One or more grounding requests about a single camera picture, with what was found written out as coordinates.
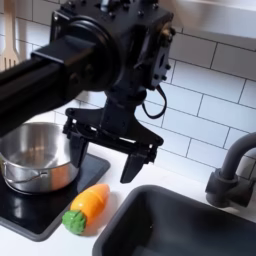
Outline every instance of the stove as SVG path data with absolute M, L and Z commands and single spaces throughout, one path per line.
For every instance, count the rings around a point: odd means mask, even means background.
M 46 240 L 60 225 L 72 200 L 94 185 L 109 167 L 106 160 L 87 154 L 77 178 L 70 185 L 40 195 L 16 192 L 0 175 L 0 225 L 33 241 Z

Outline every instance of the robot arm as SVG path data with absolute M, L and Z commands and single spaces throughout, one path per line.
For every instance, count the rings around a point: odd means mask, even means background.
M 80 166 L 89 142 L 121 151 L 128 154 L 121 182 L 130 182 L 163 144 L 134 113 L 148 89 L 166 100 L 159 84 L 170 68 L 172 18 L 156 0 L 63 5 L 52 16 L 51 43 L 0 75 L 0 136 L 83 90 L 105 91 L 103 109 L 66 112 L 71 161 Z

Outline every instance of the white countertop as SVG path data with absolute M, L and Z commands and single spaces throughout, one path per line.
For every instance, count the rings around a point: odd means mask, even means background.
M 145 165 L 132 183 L 120 184 L 119 180 L 127 156 L 95 145 L 89 147 L 89 153 L 105 158 L 111 163 L 110 170 L 100 180 L 100 183 L 109 184 L 111 195 L 104 213 L 92 226 L 88 227 L 86 236 L 75 236 L 67 231 L 63 225 L 60 225 L 50 238 L 38 243 L 0 226 L 1 255 L 71 256 L 76 254 L 90 256 L 92 255 L 93 245 L 107 222 L 129 192 L 141 185 L 159 185 L 197 201 L 207 203 L 204 192 L 205 184 L 176 174 L 175 166 L 173 167 L 174 172 L 170 172 L 151 164 Z M 228 208 L 226 211 L 256 222 L 255 198 L 254 196 L 247 209 L 242 207 L 236 209 Z

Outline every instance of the orange carrot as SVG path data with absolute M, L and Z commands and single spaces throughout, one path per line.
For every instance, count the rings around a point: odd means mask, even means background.
M 85 227 L 104 210 L 109 192 L 107 184 L 97 184 L 86 189 L 71 203 L 70 211 L 62 217 L 62 223 L 72 233 L 82 234 Z

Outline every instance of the tile backsplash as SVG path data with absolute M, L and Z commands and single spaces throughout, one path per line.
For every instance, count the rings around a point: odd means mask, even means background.
M 16 47 L 23 60 L 49 42 L 51 12 L 64 0 L 17 0 Z M 170 51 L 171 70 L 162 88 L 168 98 L 163 117 L 149 119 L 139 107 L 136 117 L 165 140 L 155 165 L 207 182 L 221 167 L 230 146 L 256 131 L 256 40 L 177 29 Z M 4 43 L 3 0 L 0 0 L 0 52 Z M 67 107 L 99 108 L 104 93 L 83 92 L 66 106 L 30 120 L 64 124 Z M 149 92 L 146 106 L 158 113 L 163 101 Z M 256 150 L 242 159 L 238 174 L 256 176 Z

